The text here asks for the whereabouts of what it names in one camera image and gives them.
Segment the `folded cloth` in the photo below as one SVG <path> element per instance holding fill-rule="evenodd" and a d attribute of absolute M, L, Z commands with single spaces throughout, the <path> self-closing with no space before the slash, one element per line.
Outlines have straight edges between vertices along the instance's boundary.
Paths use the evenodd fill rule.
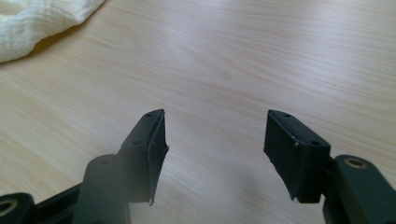
<path fill-rule="evenodd" d="M 0 0 L 0 63 L 84 22 L 105 0 Z"/>

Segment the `white towel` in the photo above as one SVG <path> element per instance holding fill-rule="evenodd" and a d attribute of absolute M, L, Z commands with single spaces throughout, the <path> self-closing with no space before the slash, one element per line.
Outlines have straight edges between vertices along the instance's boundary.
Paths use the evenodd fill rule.
<path fill-rule="evenodd" d="M 84 22 L 105 0 L 0 0 L 0 63 Z"/>

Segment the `light wood surface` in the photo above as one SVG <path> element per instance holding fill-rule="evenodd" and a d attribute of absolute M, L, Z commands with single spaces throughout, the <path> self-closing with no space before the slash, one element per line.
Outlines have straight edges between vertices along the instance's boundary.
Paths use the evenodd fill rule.
<path fill-rule="evenodd" d="M 37 203 L 166 112 L 156 203 L 133 223 L 324 223 L 262 152 L 282 110 L 396 187 L 394 1 L 108 0 L 0 64 L 0 195 Z"/>

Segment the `white cloth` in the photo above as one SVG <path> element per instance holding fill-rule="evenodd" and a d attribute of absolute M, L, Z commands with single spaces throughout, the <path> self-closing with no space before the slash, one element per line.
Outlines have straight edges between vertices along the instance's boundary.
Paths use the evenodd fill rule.
<path fill-rule="evenodd" d="M 105 0 L 0 0 L 0 63 L 84 22 Z"/>

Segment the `wooden table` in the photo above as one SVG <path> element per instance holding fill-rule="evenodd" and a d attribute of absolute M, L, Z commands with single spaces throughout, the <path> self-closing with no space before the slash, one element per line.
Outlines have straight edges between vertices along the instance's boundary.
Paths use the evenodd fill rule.
<path fill-rule="evenodd" d="M 170 151 L 156 203 L 131 205 L 133 223 L 324 223 L 262 152 L 266 113 L 291 113 L 396 188 L 395 8 L 108 0 L 0 64 L 0 195 L 39 203 L 76 185 L 163 108 Z"/>

